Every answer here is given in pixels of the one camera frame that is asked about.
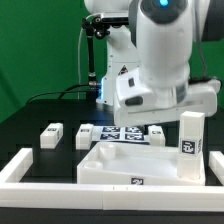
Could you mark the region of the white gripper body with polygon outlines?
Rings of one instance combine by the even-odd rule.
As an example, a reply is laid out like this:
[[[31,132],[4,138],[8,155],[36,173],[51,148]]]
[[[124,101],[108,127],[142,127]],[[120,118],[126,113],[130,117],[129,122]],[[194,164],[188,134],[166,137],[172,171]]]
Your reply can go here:
[[[220,80],[201,78],[172,89],[156,90],[143,84],[135,69],[116,80],[114,123],[123,127],[172,122],[185,111],[210,117],[217,111],[220,89]]]

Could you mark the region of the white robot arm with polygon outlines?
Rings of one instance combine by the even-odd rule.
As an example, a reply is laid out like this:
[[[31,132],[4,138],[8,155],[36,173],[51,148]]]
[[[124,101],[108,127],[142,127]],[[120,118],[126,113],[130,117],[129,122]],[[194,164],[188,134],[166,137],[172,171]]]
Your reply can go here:
[[[84,0],[96,35],[107,38],[108,71],[100,105],[114,124],[177,120],[185,111],[212,116],[221,82],[190,77],[192,45],[224,39],[224,0]]]

